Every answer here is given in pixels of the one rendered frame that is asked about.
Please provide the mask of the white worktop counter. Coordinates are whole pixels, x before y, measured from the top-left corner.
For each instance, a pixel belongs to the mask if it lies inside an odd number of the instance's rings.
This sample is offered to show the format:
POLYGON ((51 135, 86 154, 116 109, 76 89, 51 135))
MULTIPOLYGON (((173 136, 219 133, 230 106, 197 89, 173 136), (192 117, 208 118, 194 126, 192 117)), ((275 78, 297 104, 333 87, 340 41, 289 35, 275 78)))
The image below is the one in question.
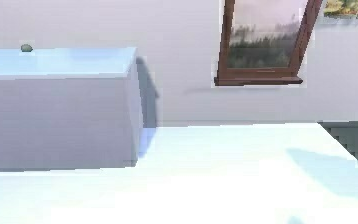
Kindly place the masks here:
POLYGON ((318 124, 160 128, 133 168, 0 173, 0 224, 358 224, 318 124))

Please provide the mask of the brown framed window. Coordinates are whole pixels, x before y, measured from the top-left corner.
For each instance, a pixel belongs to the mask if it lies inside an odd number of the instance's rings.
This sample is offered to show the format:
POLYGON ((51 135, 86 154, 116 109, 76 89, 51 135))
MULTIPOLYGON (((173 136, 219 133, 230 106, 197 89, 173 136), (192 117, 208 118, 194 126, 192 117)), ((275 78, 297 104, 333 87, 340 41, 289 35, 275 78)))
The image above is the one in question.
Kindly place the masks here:
POLYGON ((322 0, 224 0, 217 86, 301 84, 322 0))

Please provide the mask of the white box-shaped cabinet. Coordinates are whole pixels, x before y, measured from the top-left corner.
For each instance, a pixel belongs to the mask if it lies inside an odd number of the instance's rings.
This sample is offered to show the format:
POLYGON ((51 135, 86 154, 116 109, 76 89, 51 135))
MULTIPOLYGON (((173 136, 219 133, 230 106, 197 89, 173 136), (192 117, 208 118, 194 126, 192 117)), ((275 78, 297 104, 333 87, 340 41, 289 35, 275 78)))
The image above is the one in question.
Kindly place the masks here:
POLYGON ((0 49, 0 172, 133 167, 137 50, 0 49))

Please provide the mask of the framed landscape picture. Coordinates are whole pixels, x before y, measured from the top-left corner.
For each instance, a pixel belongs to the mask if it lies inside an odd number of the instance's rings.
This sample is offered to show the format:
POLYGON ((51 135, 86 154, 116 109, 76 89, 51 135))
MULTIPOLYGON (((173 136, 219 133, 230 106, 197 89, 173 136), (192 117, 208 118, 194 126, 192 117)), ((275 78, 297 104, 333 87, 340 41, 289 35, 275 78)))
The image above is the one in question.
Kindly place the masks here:
POLYGON ((358 0, 327 0, 323 14, 335 19, 358 19, 358 0))

